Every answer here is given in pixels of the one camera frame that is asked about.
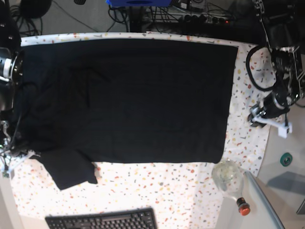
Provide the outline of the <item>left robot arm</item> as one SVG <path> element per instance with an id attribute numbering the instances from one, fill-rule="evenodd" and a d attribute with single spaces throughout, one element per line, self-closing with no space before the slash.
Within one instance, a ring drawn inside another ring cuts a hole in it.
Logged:
<path id="1" fill-rule="evenodd" d="M 286 118 L 282 123 L 274 121 L 287 115 L 292 105 L 305 96 L 305 72 L 300 52 L 300 34 L 296 23 L 295 0 L 255 0 L 256 15 L 265 33 L 266 44 L 252 48 L 246 58 L 246 70 L 252 85 L 268 95 L 250 108 L 248 122 L 253 127 L 271 125 L 278 135 L 287 138 L 292 124 Z M 267 88 L 259 86 L 251 72 L 252 55 L 266 47 L 271 55 L 271 66 L 275 71 L 275 83 Z"/>

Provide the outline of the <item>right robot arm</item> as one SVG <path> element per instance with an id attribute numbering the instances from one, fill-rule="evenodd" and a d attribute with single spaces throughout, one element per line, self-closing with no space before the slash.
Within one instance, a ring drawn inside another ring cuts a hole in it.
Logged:
<path id="1" fill-rule="evenodd" d="M 13 120 L 15 96 L 25 86 L 23 82 L 23 56 L 21 36 L 10 11 L 8 0 L 0 2 L 0 175 L 13 179 L 14 170 L 25 160 L 36 155 L 28 143 L 21 139 L 20 124 L 25 114 L 19 110 Z"/>

